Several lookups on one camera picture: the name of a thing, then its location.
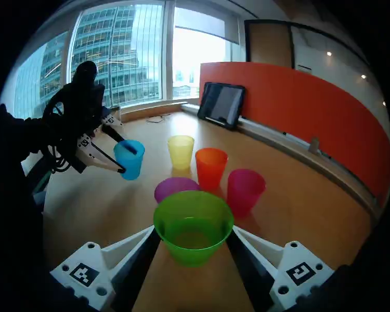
purple plastic cup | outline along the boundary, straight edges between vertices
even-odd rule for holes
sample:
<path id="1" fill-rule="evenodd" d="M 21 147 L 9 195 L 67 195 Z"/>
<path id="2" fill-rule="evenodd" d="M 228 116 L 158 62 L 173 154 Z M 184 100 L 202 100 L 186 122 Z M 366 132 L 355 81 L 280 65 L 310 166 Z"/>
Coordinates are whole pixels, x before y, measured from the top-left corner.
<path id="1" fill-rule="evenodd" d="M 201 188 L 194 180 L 181 177 L 169 178 L 163 180 L 158 184 L 158 186 L 156 186 L 156 189 L 154 190 L 154 198 L 159 204 L 166 197 L 174 193 L 199 190 L 201 190 Z"/>

red partition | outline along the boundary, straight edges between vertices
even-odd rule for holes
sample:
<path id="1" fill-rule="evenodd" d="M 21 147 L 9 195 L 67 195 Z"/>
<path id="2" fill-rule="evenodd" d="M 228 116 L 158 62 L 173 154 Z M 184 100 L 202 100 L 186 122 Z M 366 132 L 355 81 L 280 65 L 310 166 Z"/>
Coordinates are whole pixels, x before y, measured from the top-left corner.
<path id="1" fill-rule="evenodd" d="M 251 62 L 201 65 L 205 82 L 246 87 L 242 116 L 310 142 L 353 172 L 384 202 L 390 187 L 390 141 L 378 120 L 352 95 L 315 76 Z"/>

blue plastic cup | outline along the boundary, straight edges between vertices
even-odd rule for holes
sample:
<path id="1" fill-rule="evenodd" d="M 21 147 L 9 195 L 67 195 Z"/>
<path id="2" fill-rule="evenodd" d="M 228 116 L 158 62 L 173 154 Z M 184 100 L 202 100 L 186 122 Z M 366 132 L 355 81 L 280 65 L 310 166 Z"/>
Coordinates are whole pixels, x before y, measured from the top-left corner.
<path id="1" fill-rule="evenodd" d="M 134 155 L 132 152 L 127 150 L 125 148 L 127 145 L 134 147 L 137 153 Z M 114 146 L 115 160 L 126 168 L 126 172 L 121 174 L 124 179 L 135 180 L 139 177 L 144 154 L 145 147 L 139 141 L 125 140 Z"/>

pink plastic cup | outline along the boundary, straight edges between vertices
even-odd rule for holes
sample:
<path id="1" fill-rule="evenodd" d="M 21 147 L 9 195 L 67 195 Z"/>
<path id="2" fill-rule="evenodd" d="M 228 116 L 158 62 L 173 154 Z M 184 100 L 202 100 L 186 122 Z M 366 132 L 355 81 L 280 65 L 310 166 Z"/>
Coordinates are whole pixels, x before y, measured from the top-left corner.
<path id="1" fill-rule="evenodd" d="M 234 217 L 247 216 L 265 190 L 266 181 L 256 171 L 232 171 L 228 177 L 227 204 Z"/>
<path id="2" fill-rule="evenodd" d="M 201 190 L 201 188 L 194 180 L 181 177 L 169 178 L 163 180 L 158 184 L 158 186 L 156 186 L 156 189 L 154 190 L 154 198 L 159 204 L 166 197 L 174 193 L 199 190 Z"/>

robotic arm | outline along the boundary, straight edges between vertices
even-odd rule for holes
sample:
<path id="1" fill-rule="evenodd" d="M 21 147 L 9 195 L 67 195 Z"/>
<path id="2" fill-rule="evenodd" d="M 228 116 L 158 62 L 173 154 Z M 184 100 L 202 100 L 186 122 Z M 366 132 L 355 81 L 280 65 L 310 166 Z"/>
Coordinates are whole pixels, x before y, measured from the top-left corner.
<path id="1" fill-rule="evenodd" d="M 80 64 L 72 79 L 56 93 L 46 105 L 42 121 L 47 125 L 54 140 L 42 148 L 45 168 L 54 172 L 64 172 L 73 167 L 79 173 L 87 166 L 97 166 L 124 173 L 126 168 L 111 158 L 93 143 L 94 133 L 101 127 L 102 132 L 117 142 L 124 138 L 116 128 L 122 123 L 106 107 L 102 106 L 105 87 L 95 85 L 97 67 L 91 61 Z M 126 148 L 133 154 L 132 146 Z"/>

